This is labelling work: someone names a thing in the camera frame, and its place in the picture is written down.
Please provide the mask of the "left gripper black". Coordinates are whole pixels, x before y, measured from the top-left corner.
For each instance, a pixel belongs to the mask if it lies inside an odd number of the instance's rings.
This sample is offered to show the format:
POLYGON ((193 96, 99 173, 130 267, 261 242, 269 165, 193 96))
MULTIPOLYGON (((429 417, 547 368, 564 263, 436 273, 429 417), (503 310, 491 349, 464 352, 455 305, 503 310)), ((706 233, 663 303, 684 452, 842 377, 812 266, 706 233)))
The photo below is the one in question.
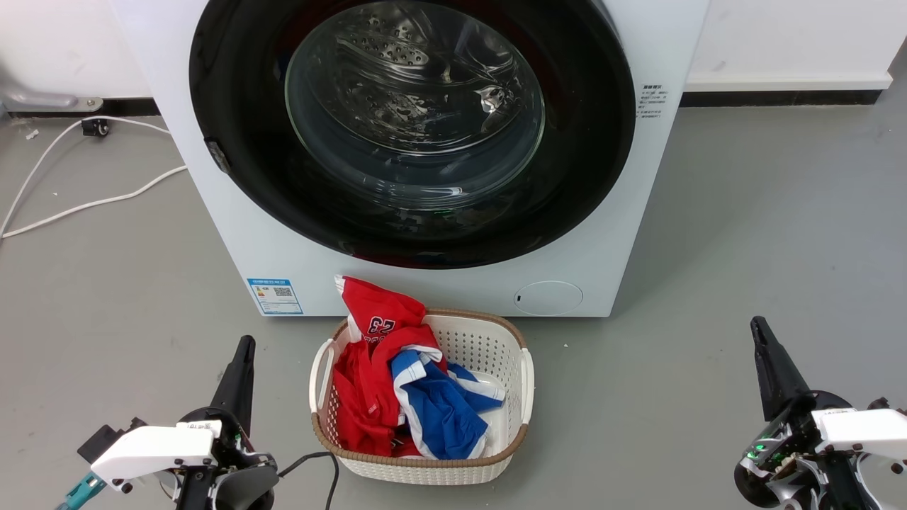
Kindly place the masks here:
POLYGON ((254 394, 254 359, 256 340, 241 336, 233 358, 224 370, 211 407, 201 407, 185 414, 178 427, 206 429, 214 435, 201 467, 241 470, 258 464, 252 446, 252 405, 254 394))

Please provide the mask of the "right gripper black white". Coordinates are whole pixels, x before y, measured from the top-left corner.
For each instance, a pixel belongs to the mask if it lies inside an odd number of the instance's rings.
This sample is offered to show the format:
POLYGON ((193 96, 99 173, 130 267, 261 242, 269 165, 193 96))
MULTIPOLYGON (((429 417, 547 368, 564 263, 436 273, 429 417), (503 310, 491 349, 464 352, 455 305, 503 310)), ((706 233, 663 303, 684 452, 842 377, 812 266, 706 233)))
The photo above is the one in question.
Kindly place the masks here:
POLYGON ((734 468, 739 494, 769 510, 837 510, 832 448, 823 448, 814 412, 852 406, 830 392, 812 392, 765 317, 750 321, 762 416, 767 426, 734 468))

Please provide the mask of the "black round glass door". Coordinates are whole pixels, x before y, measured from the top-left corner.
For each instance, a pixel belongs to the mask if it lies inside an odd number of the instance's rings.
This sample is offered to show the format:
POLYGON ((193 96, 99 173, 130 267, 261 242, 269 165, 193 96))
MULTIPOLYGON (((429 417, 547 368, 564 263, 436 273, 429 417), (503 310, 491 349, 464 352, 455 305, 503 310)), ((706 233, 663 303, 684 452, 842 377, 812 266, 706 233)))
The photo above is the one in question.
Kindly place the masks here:
POLYGON ((388 266, 472 268, 556 241, 599 206, 631 151, 631 68, 593 0, 412 0, 498 29, 541 85, 545 123, 524 171, 475 203, 409 210, 327 176, 286 113, 286 67, 305 36, 383 0, 210 0, 190 51, 192 106, 221 171, 269 216, 328 249, 388 266))

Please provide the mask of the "white front-load washing machine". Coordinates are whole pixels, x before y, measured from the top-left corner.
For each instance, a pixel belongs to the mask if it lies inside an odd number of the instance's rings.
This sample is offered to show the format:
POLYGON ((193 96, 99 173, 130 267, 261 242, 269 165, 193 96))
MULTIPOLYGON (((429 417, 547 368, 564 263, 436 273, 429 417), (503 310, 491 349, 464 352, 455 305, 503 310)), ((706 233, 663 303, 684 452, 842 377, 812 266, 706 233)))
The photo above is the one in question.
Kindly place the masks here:
POLYGON ((191 43, 210 0, 108 1, 246 287, 247 278, 290 280, 304 315, 311 317, 346 314, 334 288, 337 276, 372 282, 429 307, 503 317, 531 316, 513 303, 524 286, 564 281, 582 290, 583 301, 560 316, 608 317, 710 6, 710 0, 593 0, 608 13, 634 89, 631 151, 612 190, 577 227, 537 251, 485 266, 421 270, 376 264, 317 244, 269 216, 221 171, 203 139, 188 77, 191 43), (670 92, 661 118, 637 118, 642 84, 663 84, 670 92))

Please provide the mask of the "blue energy label sticker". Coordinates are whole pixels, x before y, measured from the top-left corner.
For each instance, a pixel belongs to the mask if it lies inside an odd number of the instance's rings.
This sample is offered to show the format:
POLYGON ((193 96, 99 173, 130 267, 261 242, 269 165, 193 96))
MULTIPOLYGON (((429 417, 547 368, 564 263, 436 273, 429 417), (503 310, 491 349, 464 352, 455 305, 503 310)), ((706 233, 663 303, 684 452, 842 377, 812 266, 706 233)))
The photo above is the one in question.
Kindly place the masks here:
POLYGON ((300 317, 304 315, 290 280, 247 278, 252 297, 261 315, 300 317))

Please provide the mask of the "red number 23 jersey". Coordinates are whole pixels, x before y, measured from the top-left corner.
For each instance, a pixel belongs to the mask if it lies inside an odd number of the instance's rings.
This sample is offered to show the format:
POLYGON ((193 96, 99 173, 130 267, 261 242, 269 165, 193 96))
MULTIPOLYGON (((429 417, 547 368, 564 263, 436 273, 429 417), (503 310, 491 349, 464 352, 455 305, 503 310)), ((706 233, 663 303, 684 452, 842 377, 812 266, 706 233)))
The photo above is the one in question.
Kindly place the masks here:
POLYGON ((336 285, 349 309, 350 333, 333 367, 340 446, 366 455, 421 456, 406 430, 390 362, 408 348, 440 352, 424 323, 427 308, 405 294, 350 276, 337 276, 336 285))

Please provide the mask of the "blue and white garment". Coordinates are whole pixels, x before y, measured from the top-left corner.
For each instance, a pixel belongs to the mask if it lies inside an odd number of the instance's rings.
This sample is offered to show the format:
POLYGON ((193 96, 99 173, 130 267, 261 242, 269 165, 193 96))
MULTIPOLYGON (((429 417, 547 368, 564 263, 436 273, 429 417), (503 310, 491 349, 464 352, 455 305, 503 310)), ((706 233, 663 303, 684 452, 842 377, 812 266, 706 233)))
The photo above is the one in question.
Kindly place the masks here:
POLYGON ((483 414, 505 403, 502 385, 479 380, 438 349, 421 346, 394 356, 390 374, 400 413, 421 456, 472 460, 485 454, 490 425, 483 414))

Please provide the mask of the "round white filter cover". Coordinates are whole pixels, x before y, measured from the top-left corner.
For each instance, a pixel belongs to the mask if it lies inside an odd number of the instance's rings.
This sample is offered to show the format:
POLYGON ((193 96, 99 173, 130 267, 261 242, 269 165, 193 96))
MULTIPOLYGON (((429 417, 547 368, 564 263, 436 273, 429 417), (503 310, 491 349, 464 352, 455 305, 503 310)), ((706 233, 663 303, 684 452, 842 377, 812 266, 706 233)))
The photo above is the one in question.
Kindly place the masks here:
POLYGON ((570 282, 547 280, 528 284, 518 290, 513 303, 522 313, 536 317, 556 317, 577 309, 583 292, 570 282))

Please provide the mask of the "white woven-rim laundry basket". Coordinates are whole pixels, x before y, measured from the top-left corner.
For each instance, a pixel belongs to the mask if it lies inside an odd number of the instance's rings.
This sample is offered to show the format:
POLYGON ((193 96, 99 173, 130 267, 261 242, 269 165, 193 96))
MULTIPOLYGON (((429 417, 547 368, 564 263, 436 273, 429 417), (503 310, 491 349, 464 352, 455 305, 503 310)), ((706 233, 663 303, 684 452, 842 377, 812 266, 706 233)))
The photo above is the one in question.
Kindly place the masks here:
POLYGON ((344 467, 360 477, 409 485, 478 485, 495 480, 524 442, 534 410, 534 361, 521 332, 495 315, 453 309, 429 309, 427 324, 450 361, 476 374, 479 381, 505 391, 503 405, 483 414, 490 441, 476 460, 425 460, 356 453, 337 438, 337 392, 332 368, 352 339, 343 320, 325 341, 309 375, 309 407, 315 436, 344 467))

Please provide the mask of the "small printed text sticker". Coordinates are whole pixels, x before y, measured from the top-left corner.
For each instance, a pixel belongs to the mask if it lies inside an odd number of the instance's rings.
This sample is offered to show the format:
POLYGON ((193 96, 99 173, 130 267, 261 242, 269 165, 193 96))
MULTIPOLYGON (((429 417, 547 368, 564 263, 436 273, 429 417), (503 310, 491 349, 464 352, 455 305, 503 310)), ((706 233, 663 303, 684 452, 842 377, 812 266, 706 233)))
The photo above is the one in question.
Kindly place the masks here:
POLYGON ((662 117, 670 92, 663 84, 642 84, 638 90, 637 118, 652 120, 662 117))

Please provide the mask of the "steel perforated drum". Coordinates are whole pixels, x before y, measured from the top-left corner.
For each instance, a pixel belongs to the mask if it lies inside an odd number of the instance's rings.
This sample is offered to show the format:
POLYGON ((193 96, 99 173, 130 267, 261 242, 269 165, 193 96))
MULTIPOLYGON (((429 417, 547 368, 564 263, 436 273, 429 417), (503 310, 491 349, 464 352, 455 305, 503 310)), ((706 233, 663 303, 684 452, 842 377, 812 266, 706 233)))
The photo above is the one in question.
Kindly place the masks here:
POLYGON ((545 105, 498 29, 429 2, 331 16, 286 67, 286 113, 327 176, 374 203, 443 210, 495 194, 530 164, 545 105))

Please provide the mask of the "white wall baseboard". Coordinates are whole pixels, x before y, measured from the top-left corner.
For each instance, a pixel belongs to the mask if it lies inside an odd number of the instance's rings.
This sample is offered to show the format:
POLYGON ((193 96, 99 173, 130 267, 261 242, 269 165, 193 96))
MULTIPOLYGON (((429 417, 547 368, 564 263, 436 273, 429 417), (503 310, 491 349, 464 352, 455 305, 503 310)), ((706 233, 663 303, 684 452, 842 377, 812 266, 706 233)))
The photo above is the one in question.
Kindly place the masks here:
POLYGON ((684 91, 719 93, 720 91, 876 91, 887 90, 894 78, 888 71, 846 72, 845 74, 717 74, 692 72, 684 91))

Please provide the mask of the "grey metal pipe bracket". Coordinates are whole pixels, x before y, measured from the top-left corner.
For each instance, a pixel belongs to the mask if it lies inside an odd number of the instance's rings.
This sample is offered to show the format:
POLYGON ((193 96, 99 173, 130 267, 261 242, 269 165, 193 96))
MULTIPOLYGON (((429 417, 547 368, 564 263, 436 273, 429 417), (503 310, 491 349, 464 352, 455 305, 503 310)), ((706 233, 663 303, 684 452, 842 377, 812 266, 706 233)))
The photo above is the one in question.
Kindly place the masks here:
POLYGON ((29 89, 0 64, 0 106, 10 113, 93 113, 103 107, 100 97, 73 96, 29 89))

